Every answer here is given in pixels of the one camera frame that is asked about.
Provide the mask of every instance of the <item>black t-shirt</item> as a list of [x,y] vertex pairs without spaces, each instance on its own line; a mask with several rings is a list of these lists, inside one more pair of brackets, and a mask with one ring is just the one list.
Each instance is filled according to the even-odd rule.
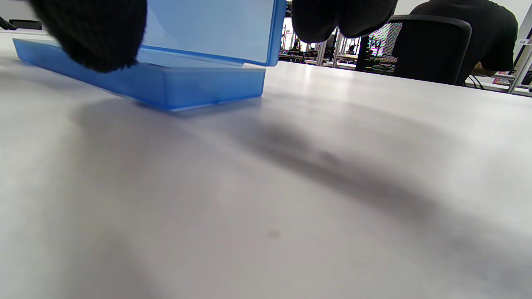
[[430,0],[411,14],[446,16],[471,25],[471,41],[458,82],[464,82],[478,62],[491,71],[513,69],[518,26],[513,13],[504,7],[488,0]]

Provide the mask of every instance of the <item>chair backrest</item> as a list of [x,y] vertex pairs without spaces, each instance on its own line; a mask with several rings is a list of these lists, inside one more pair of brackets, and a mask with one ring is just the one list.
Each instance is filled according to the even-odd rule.
[[356,70],[461,85],[457,77],[471,39],[465,21],[397,15],[362,38]]

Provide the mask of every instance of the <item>translucent blue lid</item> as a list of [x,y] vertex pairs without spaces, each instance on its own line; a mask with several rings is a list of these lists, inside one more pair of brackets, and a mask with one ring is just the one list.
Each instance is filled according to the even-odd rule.
[[143,48],[275,65],[285,0],[148,0]]

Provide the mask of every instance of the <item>white table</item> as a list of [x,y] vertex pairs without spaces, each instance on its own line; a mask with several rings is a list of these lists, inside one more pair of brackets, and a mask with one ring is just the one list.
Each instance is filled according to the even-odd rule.
[[[305,59],[305,63],[306,64],[310,64],[310,65],[316,65],[316,60]],[[323,65],[321,65],[321,66],[325,67],[325,68],[332,68],[333,67],[333,63],[330,62],[330,61],[324,61]]]
[[337,62],[336,67],[339,69],[344,69],[344,70],[352,70],[352,71],[356,70],[356,64],[348,64],[348,63],[343,63],[343,62]]
[[1,298],[532,296],[527,98],[279,63],[170,115],[0,39]]
[[[506,85],[486,83],[486,82],[482,82],[482,81],[481,81],[481,84],[486,90],[490,90],[490,91],[493,91],[493,92],[507,93],[508,92],[508,88],[509,88],[509,86],[506,86]],[[475,86],[476,86],[476,88],[481,89],[481,87],[478,85],[478,83],[476,81],[471,80],[470,78],[467,78],[465,80],[465,85],[468,86],[468,87],[471,87],[471,88],[475,88]],[[532,93],[529,92],[528,89],[520,88],[520,87],[516,87],[512,94],[532,97]]]

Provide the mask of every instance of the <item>black glove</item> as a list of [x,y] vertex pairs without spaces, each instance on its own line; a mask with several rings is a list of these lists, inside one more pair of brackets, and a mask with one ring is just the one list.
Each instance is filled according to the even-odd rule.
[[29,0],[46,30],[79,64],[111,72],[137,63],[146,0]]
[[397,0],[293,0],[294,31],[306,43],[320,43],[336,26],[348,38],[378,30],[393,15]]

